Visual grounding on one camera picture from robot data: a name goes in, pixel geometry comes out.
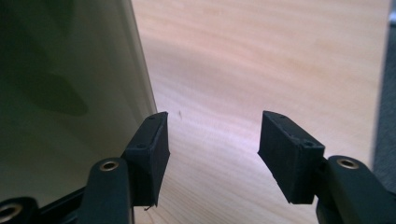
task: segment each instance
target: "wooden surface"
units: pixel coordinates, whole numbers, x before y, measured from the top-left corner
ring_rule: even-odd
[[[135,0],[171,159],[159,207],[137,223],[317,223],[257,155],[262,111],[326,157],[371,164],[388,1]]]

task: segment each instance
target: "wooden table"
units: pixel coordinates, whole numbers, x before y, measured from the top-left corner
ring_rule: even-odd
[[[257,155],[262,111],[370,165],[389,1],[136,0],[171,159],[137,223],[317,223]]]

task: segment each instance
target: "metal rivet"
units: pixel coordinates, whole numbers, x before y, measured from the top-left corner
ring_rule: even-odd
[[[359,169],[359,165],[356,162],[349,160],[349,159],[341,158],[341,159],[337,160],[337,163],[340,166],[347,168],[347,169],[351,169],[351,170]]]
[[[22,205],[9,203],[0,207],[0,223],[10,221],[22,211]]]
[[[106,161],[100,166],[101,171],[112,171],[119,167],[119,163],[116,161]]]

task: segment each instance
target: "wood grain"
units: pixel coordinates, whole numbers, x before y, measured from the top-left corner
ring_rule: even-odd
[[[389,1],[136,0],[171,159],[137,223],[317,223],[257,155],[263,110],[370,165]]]

